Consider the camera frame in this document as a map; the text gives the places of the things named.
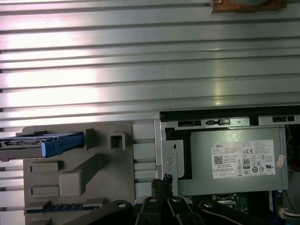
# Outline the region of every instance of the copper component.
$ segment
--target copper component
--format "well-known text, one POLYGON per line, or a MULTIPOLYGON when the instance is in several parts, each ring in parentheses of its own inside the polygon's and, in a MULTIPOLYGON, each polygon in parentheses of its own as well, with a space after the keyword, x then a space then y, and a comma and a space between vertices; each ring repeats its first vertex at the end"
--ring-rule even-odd
POLYGON ((287 0, 269 0, 267 3, 259 6, 230 4, 230 0, 212 0, 212 11, 214 13, 276 11, 286 8, 286 5, 287 0))

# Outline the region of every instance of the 80 plus logo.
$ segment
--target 80 plus logo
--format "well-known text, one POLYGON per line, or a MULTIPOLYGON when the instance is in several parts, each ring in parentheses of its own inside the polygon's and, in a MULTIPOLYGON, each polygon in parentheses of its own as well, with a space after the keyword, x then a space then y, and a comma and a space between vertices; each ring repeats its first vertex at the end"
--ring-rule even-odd
POLYGON ((243 159, 243 169, 250 169, 250 159, 243 159))

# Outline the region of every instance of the barcode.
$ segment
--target barcode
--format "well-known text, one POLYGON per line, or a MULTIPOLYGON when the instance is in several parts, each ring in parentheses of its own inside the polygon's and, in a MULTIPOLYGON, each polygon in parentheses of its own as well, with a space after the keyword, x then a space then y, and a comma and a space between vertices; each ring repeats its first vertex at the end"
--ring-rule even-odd
POLYGON ((223 164, 223 156, 215 156, 215 165, 223 164))

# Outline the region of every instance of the warning label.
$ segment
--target warning label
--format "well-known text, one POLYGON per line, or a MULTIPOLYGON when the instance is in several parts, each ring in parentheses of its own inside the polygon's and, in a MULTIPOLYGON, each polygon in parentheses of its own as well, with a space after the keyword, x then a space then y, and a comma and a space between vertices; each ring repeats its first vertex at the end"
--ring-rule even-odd
POLYGON ((218 143, 211 158, 213 179, 275 174, 273 140, 218 143))

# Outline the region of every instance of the corrugated metal panel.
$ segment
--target corrugated metal panel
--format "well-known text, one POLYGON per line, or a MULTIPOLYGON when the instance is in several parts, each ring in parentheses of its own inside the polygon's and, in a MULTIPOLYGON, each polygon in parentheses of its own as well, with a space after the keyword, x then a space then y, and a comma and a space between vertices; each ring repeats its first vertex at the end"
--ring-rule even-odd
MULTIPOLYGON (((298 0, 282 12, 221 15, 209 0, 2 0, 0 136, 129 120, 136 195, 148 195, 159 111, 300 102, 299 11, 298 0)), ((0 202, 17 210, 22 171, 9 163, 0 202)), ((0 222, 20 215, 1 212, 0 222)))

